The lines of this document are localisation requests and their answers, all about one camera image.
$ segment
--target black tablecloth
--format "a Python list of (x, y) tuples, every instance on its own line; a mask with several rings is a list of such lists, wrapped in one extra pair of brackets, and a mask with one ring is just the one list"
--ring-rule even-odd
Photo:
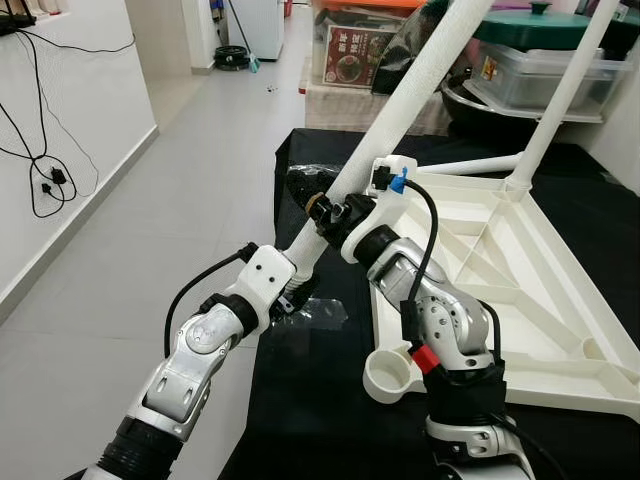
[[(305, 221), (285, 188), (290, 165), (344, 164), (359, 133), (294, 130), (276, 166), (276, 245), (286, 248)], [(515, 153), (509, 147), (443, 137), (405, 137), (395, 153), (420, 165)], [(609, 181), (583, 150), (554, 145), (532, 195), (638, 344), (638, 198)], [(278, 324), (260, 338), (247, 428), (220, 478), (433, 478), (422, 429), (424, 395), (380, 405), (362, 388), (373, 350), (364, 272), (327, 250), (318, 262), (317, 298), (339, 299), (348, 319), (317, 315)], [(640, 440), (632, 420), (509, 405), (509, 414), (575, 479), (640, 478)], [(552, 471), (528, 451), (538, 479)]]

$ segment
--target white rod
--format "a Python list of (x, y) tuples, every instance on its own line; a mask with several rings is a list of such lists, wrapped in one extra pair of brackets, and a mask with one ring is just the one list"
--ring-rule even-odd
[(618, 0), (600, 0), (593, 18), (589, 22), (578, 50), (573, 54), (567, 71), (562, 76), (549, 106), (544, 112), (540, 124), (531, 136), (531, 140), (522, 154), (522, 159), (514, 172), (505, 179), (507, 190), (519, 191), (522, 195), (531, 188), (531, 178), (540, 165), (542, 156), (547, 151), (553, 136), (558, 130), (578, 87), (582, 83), (593, 57), (600, 45), (613, 13), (618, 7)]
[(466, 162), (440, 163), (418, 167), (418, 173), (437, 173), (439, 175), (473, 175), (477, 173), (504, 172), (515, 168), (522, 152), (505, 157), (479, 158)]
[[(457, 0), (449, 7), (327, 192), (331, 200), (342, 201), (348, 193), (364, 191), (373, 160), (393, 152), (492, 3), (493, 0)], [(315, 225), (309, 220), (285, 252), (296, 266), (290, 288), (311, 277), (313, 266), (326, 246), (326, 241), (316, 234)]]

